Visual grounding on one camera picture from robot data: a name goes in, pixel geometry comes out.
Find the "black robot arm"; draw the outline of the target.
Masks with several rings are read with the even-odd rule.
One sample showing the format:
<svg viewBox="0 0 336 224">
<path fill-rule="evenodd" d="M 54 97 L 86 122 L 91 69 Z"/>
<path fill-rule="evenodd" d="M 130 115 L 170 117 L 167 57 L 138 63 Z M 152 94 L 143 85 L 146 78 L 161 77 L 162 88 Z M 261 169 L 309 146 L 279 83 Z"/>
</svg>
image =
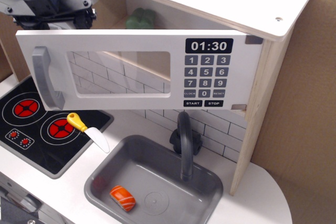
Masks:
<svg viewBox="0 0 336 224">
<path fill-rule="evenodd" d="M 91 0 L 1 0 L 1 13 L 25 30 L 48 30 L 55 23 L 89 29 L 96 19 Z"/>
</svg>

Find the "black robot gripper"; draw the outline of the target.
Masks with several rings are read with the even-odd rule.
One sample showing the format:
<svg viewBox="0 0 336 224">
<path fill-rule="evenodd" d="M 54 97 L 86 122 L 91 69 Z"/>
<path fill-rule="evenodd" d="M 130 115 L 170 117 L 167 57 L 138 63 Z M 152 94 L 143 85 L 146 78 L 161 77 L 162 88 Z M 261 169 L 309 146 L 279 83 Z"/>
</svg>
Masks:
<svg viewBox="0 0 336 224">
<path fill-rule="evenodd" d="M 23 29 L 90 29 L 97 18 L 91 0 L 5 0 L 5 14 Z"/>
</svg>

